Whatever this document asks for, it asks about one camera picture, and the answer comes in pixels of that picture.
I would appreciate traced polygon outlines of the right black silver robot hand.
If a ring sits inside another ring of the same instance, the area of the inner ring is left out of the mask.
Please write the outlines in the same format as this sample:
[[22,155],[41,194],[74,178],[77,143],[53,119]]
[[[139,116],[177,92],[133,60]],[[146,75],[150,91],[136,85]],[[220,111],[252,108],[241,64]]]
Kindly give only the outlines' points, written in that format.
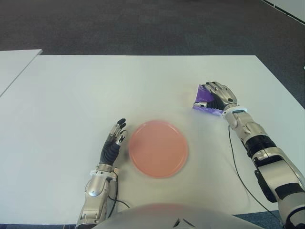
[[227,86],[218,82],[200,84],[193,104],[193,108],[222,112],[236,106],[238,104],[234,93]]

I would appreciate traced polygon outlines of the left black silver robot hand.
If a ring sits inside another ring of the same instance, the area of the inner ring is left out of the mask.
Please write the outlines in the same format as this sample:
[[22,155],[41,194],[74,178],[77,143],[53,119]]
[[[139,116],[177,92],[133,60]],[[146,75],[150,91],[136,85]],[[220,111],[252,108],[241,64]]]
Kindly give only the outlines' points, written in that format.
[[111,129],[101,151],[100,164],[112,166],[115,162],[122,142],[127,137],[127,131],[124,129],[125,126],[126,119],[122,118]]

